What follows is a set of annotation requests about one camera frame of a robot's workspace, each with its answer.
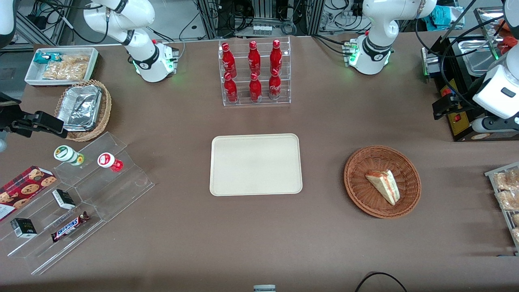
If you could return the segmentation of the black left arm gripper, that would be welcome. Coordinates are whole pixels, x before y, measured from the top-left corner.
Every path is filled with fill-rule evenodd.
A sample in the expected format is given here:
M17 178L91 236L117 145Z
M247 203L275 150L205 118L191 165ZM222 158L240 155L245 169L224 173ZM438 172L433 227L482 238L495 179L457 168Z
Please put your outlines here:
M455 94L447 94L432 104L433 118L439 120L451 113L463 112L466 103Z

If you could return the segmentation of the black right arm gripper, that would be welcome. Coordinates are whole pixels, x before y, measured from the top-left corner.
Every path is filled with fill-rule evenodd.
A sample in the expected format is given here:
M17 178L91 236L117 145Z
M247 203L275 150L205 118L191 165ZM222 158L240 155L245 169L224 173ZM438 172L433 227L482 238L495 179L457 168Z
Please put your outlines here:
M46 112L35 112L35 126L33 115L20 108L21 101L0 93L0 127L1 131L16 133L22 136L31 136L34 131L42 131L67 138L68 131L64 122Z

